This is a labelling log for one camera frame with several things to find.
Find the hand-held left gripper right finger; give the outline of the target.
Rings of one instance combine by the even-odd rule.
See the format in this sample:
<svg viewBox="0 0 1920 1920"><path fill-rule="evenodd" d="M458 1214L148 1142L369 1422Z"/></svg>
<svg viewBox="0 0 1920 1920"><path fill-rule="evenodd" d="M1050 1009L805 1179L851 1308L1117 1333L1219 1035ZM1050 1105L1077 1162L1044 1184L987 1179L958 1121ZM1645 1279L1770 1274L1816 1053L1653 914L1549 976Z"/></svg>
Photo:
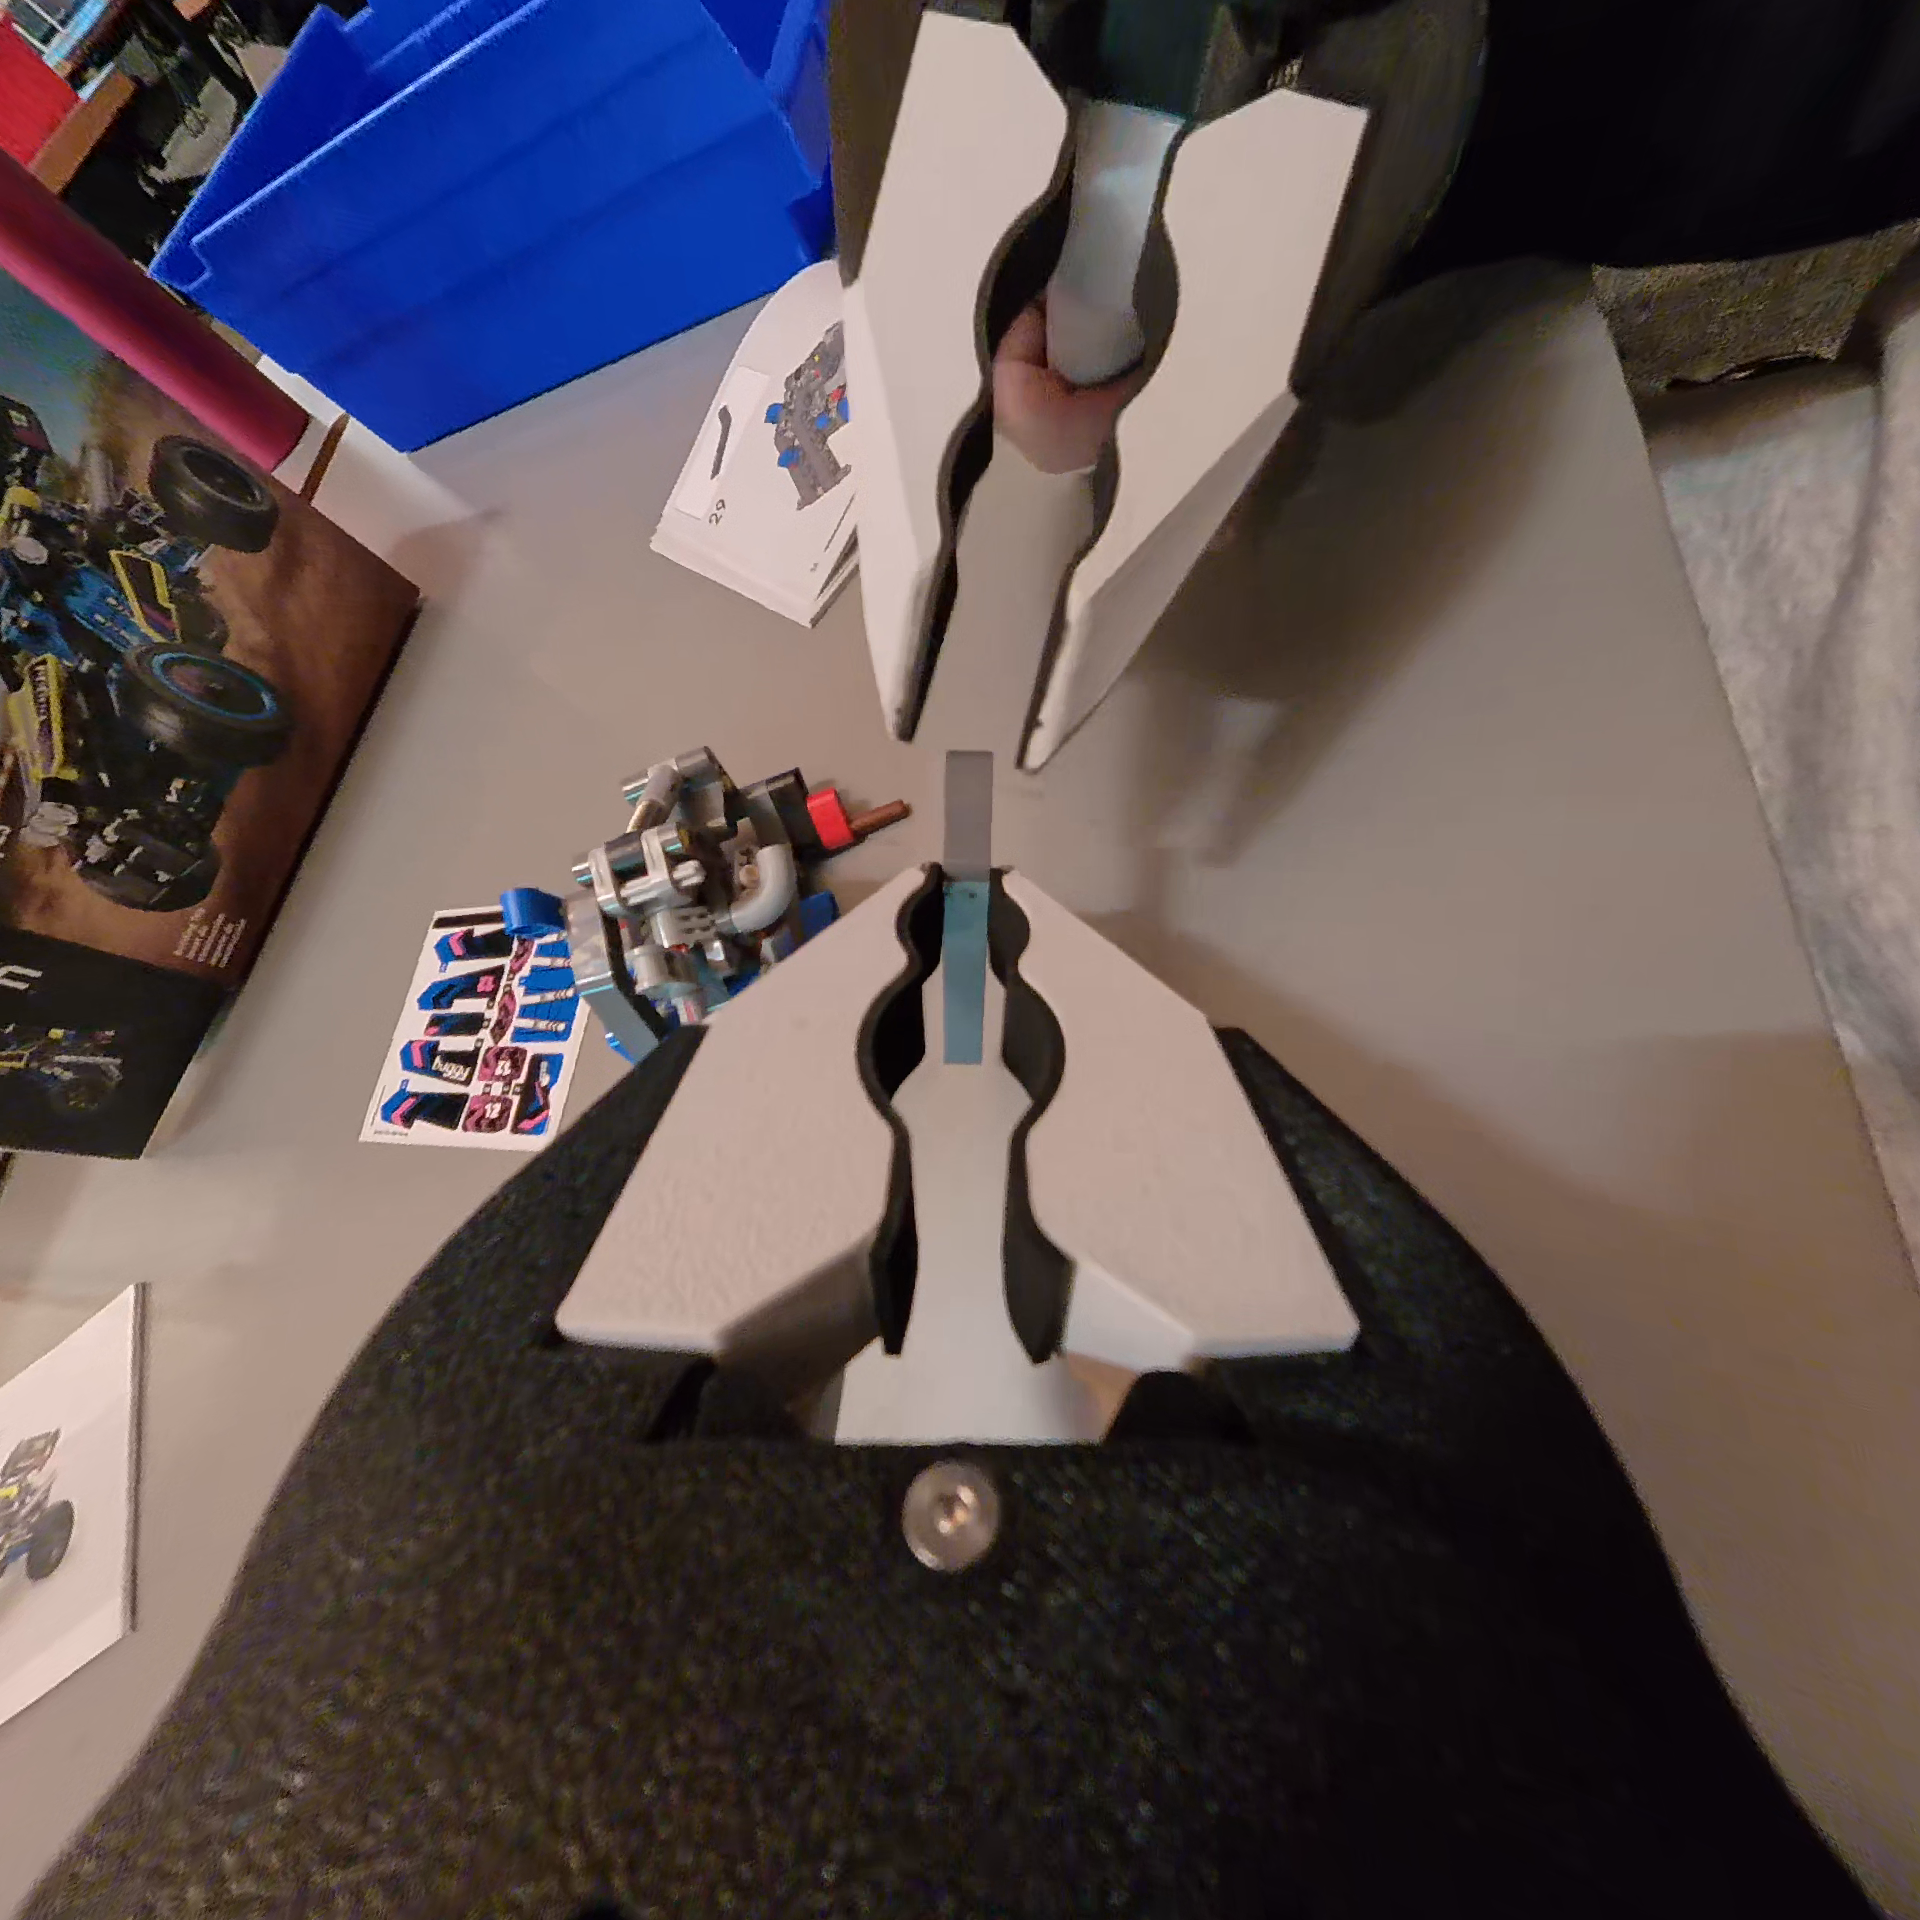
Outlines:
<svg viewBox="0 0 1920 1920"><path fill-rule="evenodd" d="M1333 1354L1360 1322L1211 1023L1015 872L989 885L1003 1273L1033 1361Z"/></svg>

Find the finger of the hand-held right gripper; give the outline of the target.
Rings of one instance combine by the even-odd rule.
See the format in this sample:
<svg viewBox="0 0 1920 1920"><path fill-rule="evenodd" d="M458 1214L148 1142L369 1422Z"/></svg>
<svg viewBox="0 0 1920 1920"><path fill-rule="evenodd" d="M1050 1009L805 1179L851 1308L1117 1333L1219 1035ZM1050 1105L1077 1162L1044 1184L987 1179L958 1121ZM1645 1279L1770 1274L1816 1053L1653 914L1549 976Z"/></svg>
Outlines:
<svg viewBox="0 0 1920 1920"><path fill-rule="evenodd" d="M1068 101L1026 13L841 13L839 272L858 591L885 730L915 741L993 449L989 322L1068 177Z"/></svg>
<svg viewBox="0 0 1920 1920"><path fill-rule="evenodd" d="M1362 106L1266 90L1177 141L1152 232L1169 330L1117 410L1107 510L1060 584L1020 769L1103 702L1295 410L1294 361L1367 128Z"/></svg>

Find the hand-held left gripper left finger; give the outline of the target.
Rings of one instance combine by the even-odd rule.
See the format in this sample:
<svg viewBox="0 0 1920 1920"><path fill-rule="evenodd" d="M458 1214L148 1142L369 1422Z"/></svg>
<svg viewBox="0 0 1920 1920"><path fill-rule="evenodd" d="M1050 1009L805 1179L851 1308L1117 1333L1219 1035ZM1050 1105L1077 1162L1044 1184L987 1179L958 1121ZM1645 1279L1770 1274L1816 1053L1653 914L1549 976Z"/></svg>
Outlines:
<svg viewBox="0 0 1920 1920"><path fill-rule="evenodd" d="M689 1038L558 1329L715 1361L901 1354L939 866L905 866Z"/></svg>

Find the instruction manual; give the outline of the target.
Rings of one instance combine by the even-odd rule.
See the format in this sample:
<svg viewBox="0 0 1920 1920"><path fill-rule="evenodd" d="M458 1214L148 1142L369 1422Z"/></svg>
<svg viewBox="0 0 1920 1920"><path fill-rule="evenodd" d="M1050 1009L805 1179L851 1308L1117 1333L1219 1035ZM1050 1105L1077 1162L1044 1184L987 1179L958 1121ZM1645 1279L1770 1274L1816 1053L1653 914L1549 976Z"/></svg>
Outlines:
<svg viewBox="0 0 1920 1920"><path fill-rule="evenodd" d="M653 554L814 625L856 568L856 434L841 278L811 261L733 355L653 531Z"/></svg>

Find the toy buggy chassis assembly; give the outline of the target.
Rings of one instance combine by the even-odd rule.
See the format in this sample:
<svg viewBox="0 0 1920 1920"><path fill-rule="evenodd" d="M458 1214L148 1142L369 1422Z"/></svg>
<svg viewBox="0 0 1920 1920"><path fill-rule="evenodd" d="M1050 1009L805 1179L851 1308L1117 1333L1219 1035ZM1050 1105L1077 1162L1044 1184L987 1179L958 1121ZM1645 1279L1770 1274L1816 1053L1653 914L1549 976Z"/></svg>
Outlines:
<svg viewBox="0 0 1920 1920"><path fill-rule="evenodd" d="M624 788L627 827L567 877L618 922L662 1038L706 1023L839 919L823 862L910 819L905 803L851 808L799 769L737 785L715 749L649 766Z"/></svg>

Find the person's right forearm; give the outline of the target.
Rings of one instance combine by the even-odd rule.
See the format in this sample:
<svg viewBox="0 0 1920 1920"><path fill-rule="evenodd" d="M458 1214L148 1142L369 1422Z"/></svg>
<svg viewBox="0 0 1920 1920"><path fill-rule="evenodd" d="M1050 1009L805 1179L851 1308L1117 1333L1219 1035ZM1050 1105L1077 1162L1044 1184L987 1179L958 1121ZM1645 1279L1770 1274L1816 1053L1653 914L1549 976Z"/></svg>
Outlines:
<svg viewBox="0 0 1920 1920"><path fill-rule="evenodd" d="M1651 268L1916 217L1916 5L1485 5L1483 94L1400 289Z"/></svg>

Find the black toy set box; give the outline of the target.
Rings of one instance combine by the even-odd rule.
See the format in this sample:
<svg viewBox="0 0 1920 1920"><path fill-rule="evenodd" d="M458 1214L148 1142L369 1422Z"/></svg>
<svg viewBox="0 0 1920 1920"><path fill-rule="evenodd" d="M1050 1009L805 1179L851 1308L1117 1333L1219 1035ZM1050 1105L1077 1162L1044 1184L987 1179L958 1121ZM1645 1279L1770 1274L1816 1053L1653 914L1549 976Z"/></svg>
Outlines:
<svg viewBox="0 0 1920 1920"><path fill-rule="evenodd" d="M156 1142L420 619L316 430L3 158L3 1157Z"/></svg>

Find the person's right hand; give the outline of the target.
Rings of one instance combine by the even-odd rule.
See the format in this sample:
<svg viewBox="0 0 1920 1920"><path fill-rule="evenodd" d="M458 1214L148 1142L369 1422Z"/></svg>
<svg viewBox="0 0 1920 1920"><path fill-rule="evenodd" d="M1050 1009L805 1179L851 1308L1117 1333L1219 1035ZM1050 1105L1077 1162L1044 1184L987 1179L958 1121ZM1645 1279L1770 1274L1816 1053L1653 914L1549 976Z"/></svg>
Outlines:
<svg viewBox="0 0 1920 1920"><path fill-rule="evenodd" d="M1041 475L1090 475L1145 374L1132 364L1107 383L1068 383L1050 361L1044 300L1033 300L993 346L993 430Z"/></svg>

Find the blue and pink sticker sheet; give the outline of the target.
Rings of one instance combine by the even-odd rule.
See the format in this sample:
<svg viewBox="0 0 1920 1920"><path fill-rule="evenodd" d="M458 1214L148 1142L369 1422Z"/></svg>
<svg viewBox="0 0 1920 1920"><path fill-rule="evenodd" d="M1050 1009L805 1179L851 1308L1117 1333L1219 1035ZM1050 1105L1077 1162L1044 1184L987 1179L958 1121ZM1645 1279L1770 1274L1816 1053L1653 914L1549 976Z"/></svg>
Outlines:
<svg viewBox="0 0 1920 1920"><path fill-rule="evenodd" d="M508 940L497 902L438 910L360 1143L541 1151L560 1128L584 1031L567 940Z"/></svg>

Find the white buggy picture booklet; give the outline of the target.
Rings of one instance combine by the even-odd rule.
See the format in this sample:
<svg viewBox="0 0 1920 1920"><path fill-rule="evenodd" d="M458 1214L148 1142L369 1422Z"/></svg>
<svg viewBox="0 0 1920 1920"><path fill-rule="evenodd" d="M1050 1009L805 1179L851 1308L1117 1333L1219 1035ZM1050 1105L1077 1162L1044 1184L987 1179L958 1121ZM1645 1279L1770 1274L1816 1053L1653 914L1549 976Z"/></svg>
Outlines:
<svg viewBox="0 0 1920 1920"><path fill-rule="evenodd" d="M148 1290L3 1383L3 1722L133 1625Z"/></svg>

